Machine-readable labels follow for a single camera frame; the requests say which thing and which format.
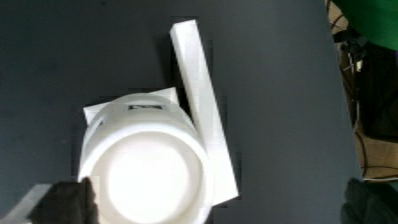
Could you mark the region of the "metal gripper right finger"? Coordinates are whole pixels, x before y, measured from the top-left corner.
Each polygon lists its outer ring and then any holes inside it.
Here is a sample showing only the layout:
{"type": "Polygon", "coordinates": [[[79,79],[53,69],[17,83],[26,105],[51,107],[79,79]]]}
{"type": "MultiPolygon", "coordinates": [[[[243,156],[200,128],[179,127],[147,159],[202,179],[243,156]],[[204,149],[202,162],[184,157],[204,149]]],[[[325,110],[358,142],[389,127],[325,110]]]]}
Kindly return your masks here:
{"type": "Polygon", "coordinates": [[[348,181],[341,224],[398,224],[398,191],[387,183],[348,181]]]}

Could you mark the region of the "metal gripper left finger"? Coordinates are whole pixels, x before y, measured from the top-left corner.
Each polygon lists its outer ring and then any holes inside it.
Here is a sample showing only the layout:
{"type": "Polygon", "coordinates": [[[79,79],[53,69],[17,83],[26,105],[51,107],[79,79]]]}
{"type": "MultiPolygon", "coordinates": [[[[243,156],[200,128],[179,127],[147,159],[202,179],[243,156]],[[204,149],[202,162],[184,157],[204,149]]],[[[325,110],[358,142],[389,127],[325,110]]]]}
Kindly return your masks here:
{"type": "Polygon", "coordinates": [[[35,184],[0,224],[99,224],[92,182],[35,184]]]}

